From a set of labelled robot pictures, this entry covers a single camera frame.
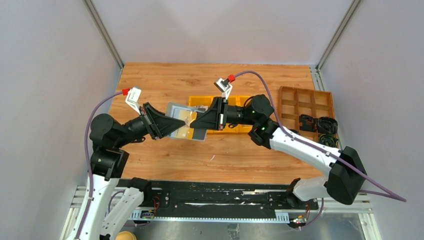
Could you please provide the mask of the gold credit card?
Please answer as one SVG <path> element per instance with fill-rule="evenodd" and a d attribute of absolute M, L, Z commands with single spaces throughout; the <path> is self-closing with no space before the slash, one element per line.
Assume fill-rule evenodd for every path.
<path fill-rule="evenodd" d="M 172 117 L 182 120 L 184 125 L 170 134 L 176 139 L 192 140 L 194 137 L 194 128 L 191 128 L 191 123 L 197 118 L 197 113 L 191 110 L 177 109 L 173 112 Z"/>

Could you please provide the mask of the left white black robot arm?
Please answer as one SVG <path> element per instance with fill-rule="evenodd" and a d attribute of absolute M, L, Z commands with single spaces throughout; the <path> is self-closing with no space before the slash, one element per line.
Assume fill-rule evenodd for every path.
<path fill-rule="evenodd" d="M 149 135 L 162 139 L 183 127 L 184 120 L 166 116 L 148 102 L 139 107 L 139 115 L 124 124 L 102 113 L 90 123 L 89 139 L 93 153 L 88 159 L 88 183 L 83 202 L 69 240 L 114 240 L 132 212 L 149 206 L 153 201 L 152 183 L 133 178 L 119 202 L 109 209 L 113 192 L 118 185 L 129 153 L 122 148 L 141 143 Z"/>

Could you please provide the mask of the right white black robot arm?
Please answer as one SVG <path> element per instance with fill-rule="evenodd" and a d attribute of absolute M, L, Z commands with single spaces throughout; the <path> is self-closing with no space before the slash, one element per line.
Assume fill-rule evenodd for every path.
<path fill-rule="evenodd" d="M 316 198 L 332 198 L 351 205 L 366 176 L 358 152 L 348 146 L 340 150 L 322 145 L 280 127 L 271 119 L 273 113 L 269 99 L 263 94 L 250 97 L 244 106 L 229 105 L 223 97 L 214 97 L 211 106 L 190 127 L 221 131 L 227 125 L 248 125 L 252 127 L 248 135 L 256 145 L 289 154 L 318 169 L 322 176 L 296 178 L 290 183 L 285 201 L 292 209 Z"/>

